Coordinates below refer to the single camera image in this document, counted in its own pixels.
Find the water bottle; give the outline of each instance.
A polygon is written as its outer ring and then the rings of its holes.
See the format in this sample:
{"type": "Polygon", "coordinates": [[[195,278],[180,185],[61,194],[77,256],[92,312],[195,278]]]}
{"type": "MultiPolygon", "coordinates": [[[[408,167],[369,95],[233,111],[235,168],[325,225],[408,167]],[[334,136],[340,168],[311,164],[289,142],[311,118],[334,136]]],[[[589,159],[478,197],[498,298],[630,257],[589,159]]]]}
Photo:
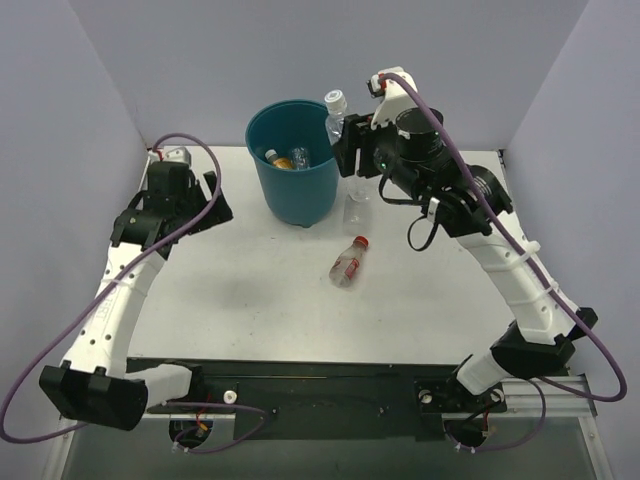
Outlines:
{"type": "Polygon", "coordinates": [[[279,156],[278,152],[273,149],[267,150],[267,152],[264,154],[264,158],[266,158],[267,162],[269,162],[276,168],[281,168],[283,170],[293,169],[293,164],[291,163],[291,161],[287,157],[279,156]]]}
{"type": "Polygon", "coordinates": [[[294,147],[289,151],[291,163],[296,170],[306,170],[311,167],[311,154],[306,147],[294,147]]]}
{"type": "Polygon", "coordinates": [[[365,237],[356,237],[349,248],[340,254],[329,271],[329,279],[336,287],[346,288],[360,268],[360,260],[369,247],[365,237]]]}
{"type": "MultiPolygon", "coordinates": [[[[344,117],[349,113],[347,100],[341,90],[331,90],[325,95],[324,103],[329,112],[329,116],[325,121],[327,136],[329,137],[331,145],[334,145],[340,140],[340,137],[342,137],[344,117]]],[[[359,159],[356,159],[356,169],[358,168],[358,160],[359,159]]],[[[348,196],[345,201],[344,216],[342,219],[345,233],[353,235],[368,233],[370,206],[367,201],[371,197],[369,184],[365,178],[352,175],[347,178],[347,192],[348,196]]]]}

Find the label on bottle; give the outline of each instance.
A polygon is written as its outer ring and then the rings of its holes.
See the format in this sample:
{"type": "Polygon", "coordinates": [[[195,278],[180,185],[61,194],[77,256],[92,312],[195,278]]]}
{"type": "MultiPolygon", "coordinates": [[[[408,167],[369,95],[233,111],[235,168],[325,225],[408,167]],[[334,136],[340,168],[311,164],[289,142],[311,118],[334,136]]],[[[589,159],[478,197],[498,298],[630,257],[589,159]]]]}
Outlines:
{"type": "Polygon", "coordinates": [[[356,260],[355,258],[351,260],[351,263],[349,264],[347,269],[344,271],[344,274],[347,276],[349,280],[353,278],[359,266],[360,266],[360,262],[358,262],[358,260],[356,260]]]}
{"type": "Polygon", "coordinates": [[[282,168],[283,170],[293,170],[293,164],[287,157],[280,157],[273,162],[273,166],[276,168],[282,168]]]}

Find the white table surface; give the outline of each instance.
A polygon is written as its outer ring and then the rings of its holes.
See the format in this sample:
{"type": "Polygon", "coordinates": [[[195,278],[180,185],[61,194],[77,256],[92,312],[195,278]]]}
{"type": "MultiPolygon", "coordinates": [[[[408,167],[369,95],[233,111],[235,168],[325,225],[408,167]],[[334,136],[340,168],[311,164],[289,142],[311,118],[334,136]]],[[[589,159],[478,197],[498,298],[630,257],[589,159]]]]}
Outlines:
{"type": "MultiPolygon", "coordinates": [[[[213,150],[234,219],[174,246],[151,287],[130,356],[457,364],[486,349],[512,320],[470,254],[442,229],[430,249],[414,252],[406,232],[419,209],[387,205],[377,194],[355,285],[334,287],[329,268],[352,240],[342,232],[344,180],[324,220],[295,227],[271,214],[246,148],[213,150]]],[[[191,152],[196,173],[212,169],[202,149],[191,152]]],[[[495,152],[464,157],[504,184],[495,152]]],[[[421,223],[416,243],[430,228],[421,223]]]]}

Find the glass surface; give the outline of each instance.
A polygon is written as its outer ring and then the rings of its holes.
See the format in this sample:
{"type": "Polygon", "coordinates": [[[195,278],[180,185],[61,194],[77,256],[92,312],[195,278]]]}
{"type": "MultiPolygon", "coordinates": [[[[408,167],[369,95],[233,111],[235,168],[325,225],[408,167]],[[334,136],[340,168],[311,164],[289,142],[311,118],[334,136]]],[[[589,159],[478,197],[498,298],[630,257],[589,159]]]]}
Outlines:
{"type": "MultiPolygon", "coordinates": [[[[489,441],[509,442],[534,419],[495,420],[489,441]]],[[[228,441],[231,420],[213,435],[228,441]]],[[[77,432],[63,478],[101,479],[595,479],[577,419],[548,419],[527,445],[505,452],[456,453],[449,441],[247,441],[217,455],[172,453],[167,419],[145,419],[132,432],[88,427],[77,432]]],[[[214,438],[205,445],[215,445],[214,438]]]]}

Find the white wall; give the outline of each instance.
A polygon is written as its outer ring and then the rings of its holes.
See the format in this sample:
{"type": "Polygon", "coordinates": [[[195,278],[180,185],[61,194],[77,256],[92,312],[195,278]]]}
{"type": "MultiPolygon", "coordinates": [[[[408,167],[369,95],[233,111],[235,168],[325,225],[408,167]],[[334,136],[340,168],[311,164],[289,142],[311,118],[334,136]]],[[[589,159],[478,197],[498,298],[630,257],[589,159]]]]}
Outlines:
{"type": "MultiPolygon", "coordinates": [[[[640,2],[591,0],[507,148],[507,177],[529,234],[563,288],[600,316],[596,332],[629,379],[599,405],[616,478],[636,479],[640,394],[640,2]]],[[[596,392],[615,377],[587,341],[575,362],[596,392]]]]}
{"type": "Polygon", "coordinates": [[[505,147],[587,0],[70,0],[144,138],[244,144],[251,116],[402,65],[467,149],[505,147]]]}
{"type": "MultiPolygon", "coordinates": [[[[145,152],[64,0],[8,0],[0,15],[0,395],[93,297],[145,152]]],[[[57,364],[60,353],[49,363],[57,364]]],[[[16,436],[51,432],[31,376],[9,410],[16,436]]],[[[0,478],[40,478],[50,444],[0,441],[0,478]]]]}

